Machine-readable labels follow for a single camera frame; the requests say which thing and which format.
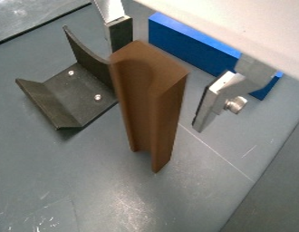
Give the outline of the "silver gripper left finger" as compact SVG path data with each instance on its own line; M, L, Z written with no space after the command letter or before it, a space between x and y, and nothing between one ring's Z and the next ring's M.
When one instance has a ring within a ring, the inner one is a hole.
M133 18L125 14L121 0L92 0L105 28L105 36L115 53L133 42Z

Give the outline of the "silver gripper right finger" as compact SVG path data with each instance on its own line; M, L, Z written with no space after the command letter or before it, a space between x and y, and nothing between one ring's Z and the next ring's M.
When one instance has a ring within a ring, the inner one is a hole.
M247 104L244 94L263 89L271 82L277 70L243 54L235 72L224 71L205 87L201 102L192 121L192 128L203 132L223 111L239 114Z

